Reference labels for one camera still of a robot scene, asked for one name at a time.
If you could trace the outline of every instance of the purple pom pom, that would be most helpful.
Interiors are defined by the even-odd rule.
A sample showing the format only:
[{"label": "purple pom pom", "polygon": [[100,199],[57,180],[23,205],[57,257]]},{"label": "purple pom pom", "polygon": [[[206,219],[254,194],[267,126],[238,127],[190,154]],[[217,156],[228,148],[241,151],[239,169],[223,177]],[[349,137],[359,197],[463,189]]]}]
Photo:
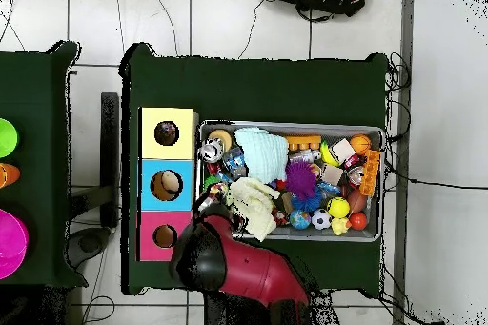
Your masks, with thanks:
[{"label": "purple pom pom", "polygon": [[315,183],[316,177],[308,162],[296,161],[286,167],[286,188],[298,199],[314,196]]}]

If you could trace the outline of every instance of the green bowl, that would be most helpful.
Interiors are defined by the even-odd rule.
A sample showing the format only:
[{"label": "green bowl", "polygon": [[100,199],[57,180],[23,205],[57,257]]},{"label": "green bowl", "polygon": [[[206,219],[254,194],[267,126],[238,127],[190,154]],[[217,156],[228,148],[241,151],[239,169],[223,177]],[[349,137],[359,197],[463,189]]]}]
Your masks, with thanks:
[{"label": "green bowl", "polygon": [[13,152],[17,142],[17,130],[8,120],[0,119],[0,158]]}]

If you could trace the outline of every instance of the pink bowl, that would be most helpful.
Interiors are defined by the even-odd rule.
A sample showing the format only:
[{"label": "pink bowl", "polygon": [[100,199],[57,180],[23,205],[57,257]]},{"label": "pink bowl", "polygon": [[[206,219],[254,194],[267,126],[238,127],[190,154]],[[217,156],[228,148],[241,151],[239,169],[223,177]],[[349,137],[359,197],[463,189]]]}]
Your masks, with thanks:
[{"label": "pink bowl", "polygon": [[0,209],[0,279],[13,274],[24,260],[29,234],[22,221]]}]

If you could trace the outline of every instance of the yellow box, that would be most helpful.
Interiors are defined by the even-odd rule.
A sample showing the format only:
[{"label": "yellow box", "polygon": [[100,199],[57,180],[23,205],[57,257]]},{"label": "yellow box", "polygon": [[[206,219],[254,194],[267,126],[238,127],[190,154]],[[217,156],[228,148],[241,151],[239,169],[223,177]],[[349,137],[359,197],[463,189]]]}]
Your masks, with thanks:
[{"label": "yellow box", "polygon": [[194,159],[198,114],[191,109],[142,108],[142,158]]}]

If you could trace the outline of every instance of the pink box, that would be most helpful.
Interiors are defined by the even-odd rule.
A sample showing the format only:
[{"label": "pink box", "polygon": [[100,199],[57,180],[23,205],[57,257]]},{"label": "pink box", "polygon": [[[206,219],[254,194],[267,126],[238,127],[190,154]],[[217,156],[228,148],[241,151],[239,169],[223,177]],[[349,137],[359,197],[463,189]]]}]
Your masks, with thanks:
[{"label": "pink box", "polygon": [[139,260],[164,261],[172,259],[173,247],[161,248],[154,243],[154,231],[165,224],[171,226],[179,236],[192,220],[192,212],[141,212],[139,229]]}]

